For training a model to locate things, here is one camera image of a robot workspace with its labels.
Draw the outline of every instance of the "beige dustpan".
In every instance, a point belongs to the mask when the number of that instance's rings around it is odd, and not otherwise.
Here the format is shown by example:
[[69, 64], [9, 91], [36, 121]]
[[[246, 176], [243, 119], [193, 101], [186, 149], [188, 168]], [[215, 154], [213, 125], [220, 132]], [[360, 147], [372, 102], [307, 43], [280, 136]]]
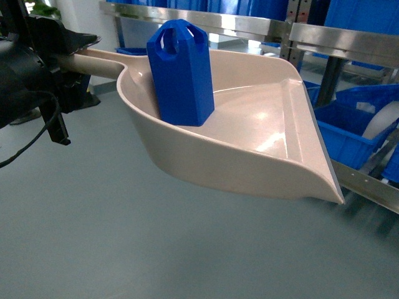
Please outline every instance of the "beige dustpan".
[[344, 202], [302, 79], [285, 60], [212, 50], [215, 111], [201, 127], [160, 120], [147, 56], [85, 50], [59, 61], [117, 78], [152, 161], [176, 178], [254, 196]]

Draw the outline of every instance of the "hole in blue object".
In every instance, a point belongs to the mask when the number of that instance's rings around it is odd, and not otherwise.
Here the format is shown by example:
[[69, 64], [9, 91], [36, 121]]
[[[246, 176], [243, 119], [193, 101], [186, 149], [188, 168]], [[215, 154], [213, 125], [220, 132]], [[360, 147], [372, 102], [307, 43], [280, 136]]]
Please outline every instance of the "hole in blue object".
[[198, 52], [201, 52], [205, 45], [204, 35], [193, 25], [187, 26], [187, 30], [194, 37]]
[[160, 39], [161, 49], [164, 53], [176, 55], [179, 52], [179, 42], [174, 28], [165, 29]]

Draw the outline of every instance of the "black cable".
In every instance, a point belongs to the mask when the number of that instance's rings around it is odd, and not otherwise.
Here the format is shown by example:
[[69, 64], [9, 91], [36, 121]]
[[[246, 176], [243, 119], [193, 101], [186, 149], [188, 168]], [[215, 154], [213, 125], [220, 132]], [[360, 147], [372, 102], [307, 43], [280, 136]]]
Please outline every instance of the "black cable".
[[40, 92], [32, 92], [35, 93], [36, 95], [45, 95], [45, 96], [50, 96], [51, 100], [55, 103], [55, 111], [54, 114], [52, 115], [52, 117], [50, 118], [49, 121], [47, 121], [42, 130], [35, 136], [35, 138], [32, 139], [31, 142], [29, 142], [27, 145], [25, 145], [25, 147], [21, 148], [14, 156], [10, 157], [9, 159], [3, 161], [0, 163], [0, 168], [3, 168], [5, 166], [7, 166], [8, 164], [10, 164], [11, 162], [13, 162], [16, 158], [18, 158], [23, 152], [25, 152], [25, 150], [27, 150], [28, 148], [30, 148], [39, 138], [40, 136], [43, 135], [43, 133], [56, 121], [58, 115], [60, 114], [60, 104], [57, 100], [57, 97], [51, 93], [51, 92], [45, 92], [45, 91], [40, 91]]

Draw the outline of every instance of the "blue crate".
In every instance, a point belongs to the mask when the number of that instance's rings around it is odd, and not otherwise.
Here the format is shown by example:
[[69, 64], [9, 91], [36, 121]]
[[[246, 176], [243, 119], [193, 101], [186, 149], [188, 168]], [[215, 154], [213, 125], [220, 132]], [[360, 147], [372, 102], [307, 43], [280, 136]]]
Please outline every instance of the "blue crate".
[[132, 3], [132, 0], [107, 0], [107, 2], [122, 3], [122, 4], [131, 4], [131, 3]]
[[325, 26], [399, 34], [399, 0], [331, 0]]
[[384, 68], [379, 65], [365, 64], [364, 62], [359, 62], [359, 61], [352, 61], [352, 65], [357, 65], [358, 67], [365, 67], [367, 69], [372, 69], [372, 70], [382, 70]]
[[399, 146], [393, 152], [387, 167], [382, 172], [382, 176], [390, 181], [399, 183]]
[[373, 113], [337, 102], [315, 109], [314, 112], [330, 158], [354, 169], [360, 169], [397, 126], [394, 123], [369, 140], [363, 138], [362, 134]]
[[273, 48], [280, 48], [281, 44], [279, 42], [263, 42], [262, 45], [268, 45]]
[[399, 84], [365, 85], [342, 90], [335, 94], [337, 102], [359, 108], [359, 103], [367, 103], [372, 113], [377, 113], [392, 101], [399, 101]]
[[146, 48], [116, 48], [119, 54], [134, 55], [134, 56], [144, 56], [147, 55]]
[[168, 0], [168, 8], [206, 11], [208, 0]]
[[312, 106], [314, 107], [317, 103], [317, 99], [319, 97], [320, 93], [320, 85], [308, 81], [304, 81], [305, 87], [307, 90], [307, 94], [309, 95], [310, 102]]
[[362, 137], [373, 116], [385, 105], [399, 100], [398, 91], [399, 84], [354, 87], [337, 92], [336, 101], [315, 109], [330, 157], [354, 169], [361, 168], [398, 124], [394, 122], [372, 140]]
[[323, 26], [331, 0], [313, 0], [309, 11], [307, 23]]
[[166, 0], [130, 0], [132, 4], [166, 7]]
[[284, 21], [289, 0], [209, 0], [208, 12]]
[[324, 58], [324, 59], [328, 59], [329, 56], [325, 55], [325, 54], [320, 54], [320, 53], [313, 53], [314, 57], [320, 57], [320, 58]]

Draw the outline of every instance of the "stainless steel shelf rail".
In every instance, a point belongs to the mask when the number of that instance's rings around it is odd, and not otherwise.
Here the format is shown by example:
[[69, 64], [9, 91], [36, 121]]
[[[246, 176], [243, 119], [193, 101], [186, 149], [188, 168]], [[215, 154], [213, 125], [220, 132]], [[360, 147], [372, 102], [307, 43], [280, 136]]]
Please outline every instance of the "stainless steel shelf rail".
[[317, 52], [341, 59], [357, 60], [390, 68], [399, 67], [399, 36], [363, 31], [289, 24], [261, 17], [185, 11], [163, 7], [100, 2], [100, 9], [114, 17], [129, 17], [164, 23], [185, 19], [204, 30], [259, 42], [280, 42], [286, 34], [293, 49]]
[[399, 190], [391, 185], [332, 161], [339, 184], [367, 199], [399, 214]]

